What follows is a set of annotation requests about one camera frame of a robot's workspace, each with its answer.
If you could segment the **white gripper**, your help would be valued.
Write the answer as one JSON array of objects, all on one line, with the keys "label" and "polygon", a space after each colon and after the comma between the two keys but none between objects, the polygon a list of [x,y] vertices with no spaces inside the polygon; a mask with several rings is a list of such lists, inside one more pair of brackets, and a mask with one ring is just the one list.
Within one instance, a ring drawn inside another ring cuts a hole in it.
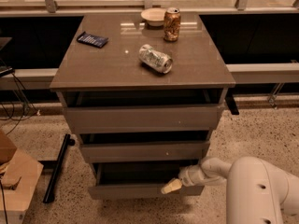
[{"label": "white gripper", "polygon": [[191,165],[183,167],[178,174],[178,178],[171,179],[166,185],[161,188],[162,194],[181,189],[185,187],[203,186],[205,184],[206,175],[199,165]]}]

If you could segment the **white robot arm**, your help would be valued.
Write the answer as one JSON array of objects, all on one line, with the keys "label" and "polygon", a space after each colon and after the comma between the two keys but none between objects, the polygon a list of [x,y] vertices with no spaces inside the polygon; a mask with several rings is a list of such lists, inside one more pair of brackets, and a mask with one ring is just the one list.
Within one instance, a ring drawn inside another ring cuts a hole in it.
[{"label": "white robot arm", "polygon": [[299,177],[255,157],[229,163],[206,157],[182,168],[161,188],[226,185],[226,224],[283,224],[283,215],[299,215]]}]

